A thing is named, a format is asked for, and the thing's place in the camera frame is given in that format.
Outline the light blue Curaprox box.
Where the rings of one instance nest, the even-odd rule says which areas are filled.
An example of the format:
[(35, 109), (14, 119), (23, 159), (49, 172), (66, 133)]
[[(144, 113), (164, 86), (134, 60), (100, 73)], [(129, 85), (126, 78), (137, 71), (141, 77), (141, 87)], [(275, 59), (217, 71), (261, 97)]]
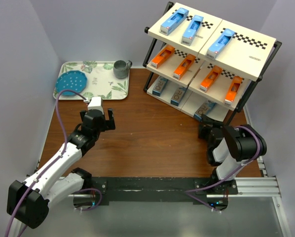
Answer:
[(185, 8), (179, 8), (176, 10), (165, 22), (160, 26), (160, 33), (168, 36), (174, 31), (181, 23), (186, 19), (189, 14), (189, 10)]
[(203, 19), (204, 19), (203, 16), (199, 16), (199, 15), (193, 16), (189, 26), (186, 28), (186, 30), (182, 36), (181, 44), (191, 46), (196, 33), (198, 32), (199, 28), (201, 27)]
[(208, 48), (206, 57), (215, 60), (222, 50), (233, 39), (235, 32), (230, 29), (225, 29), (217, 40)]

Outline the orange Curaprox box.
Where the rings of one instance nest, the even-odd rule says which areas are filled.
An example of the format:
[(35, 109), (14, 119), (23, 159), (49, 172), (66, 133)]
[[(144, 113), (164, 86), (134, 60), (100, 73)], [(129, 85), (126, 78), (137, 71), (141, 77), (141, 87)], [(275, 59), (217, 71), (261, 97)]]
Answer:
[(231, 85), (228, 89), (228, 92), (225, 96), (225, 99), (224, 99), (224, 104), (226, 105), (231, 105), (233, 102), (234, 102), (234, 99), (237, 95), (237, 92), (239, 90), (239, 87), (240, 85), (242, 84), (243, 82), (243, 78), (242, 77), (239, 77), (239, 76), (235, 76), (231, 82)]
[(195, 56), (188, 54), (173, 73), (173, 78), (180, 80), (195, 61)]
[(175, 48), (171, 45), (165, 46), (151, 61), (151, 66), (159, 68), (167, 59), (175, 52)]

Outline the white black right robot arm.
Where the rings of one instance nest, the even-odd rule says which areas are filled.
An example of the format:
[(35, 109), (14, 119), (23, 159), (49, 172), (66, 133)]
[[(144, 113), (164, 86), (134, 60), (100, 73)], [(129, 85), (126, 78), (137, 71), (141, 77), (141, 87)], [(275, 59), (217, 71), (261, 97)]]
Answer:
[(201, 121), (207, 124), (198, 126), (198, 137), (207, 142), (207, 162), (214, 170), (209, 184), (197, 192), (221, 194), (246, 165), (266, 154), (267, 144), (249, 124), (224, 125), (206, 115)]

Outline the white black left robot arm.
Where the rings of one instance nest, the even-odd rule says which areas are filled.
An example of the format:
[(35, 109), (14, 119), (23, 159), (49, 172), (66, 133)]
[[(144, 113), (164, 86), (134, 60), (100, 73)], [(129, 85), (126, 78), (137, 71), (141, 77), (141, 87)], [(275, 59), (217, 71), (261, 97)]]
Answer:
[(86, 194), (92, 189), (92, 175), (75, 168), (63, 180), (59, 178), (90, 149), (102, 132), (115, 129), (114, 115), (108, 118), (97, 109), (81, 111), (81, 123), (67, 137), (60, 150), (25, 181), (14, 181), (8, 189), (7, 213), (35, 229), (47, 217), (51, 206), (75, 192)]

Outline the orange Curaprox box flap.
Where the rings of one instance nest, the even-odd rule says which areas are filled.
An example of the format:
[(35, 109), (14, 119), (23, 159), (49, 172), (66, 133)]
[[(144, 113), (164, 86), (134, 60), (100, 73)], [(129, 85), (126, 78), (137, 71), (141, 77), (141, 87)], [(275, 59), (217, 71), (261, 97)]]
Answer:
[(222, 68), (214, 66), (207, 76), (202, 80), (200, 84), (200, 90), (207, 92), (221, 73)]

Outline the blue silver R&O toothpaste box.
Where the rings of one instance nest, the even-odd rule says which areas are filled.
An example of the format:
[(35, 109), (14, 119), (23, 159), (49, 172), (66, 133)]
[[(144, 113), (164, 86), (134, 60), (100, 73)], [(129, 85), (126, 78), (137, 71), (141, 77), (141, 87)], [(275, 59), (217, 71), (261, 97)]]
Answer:
[(199, 122), (201, 122), (202, 116), (203, 115), (207, 115), (214, 107), (215, 107), (216, 103), (206, 100), (194, 113), (193, 117), (198, 120)]

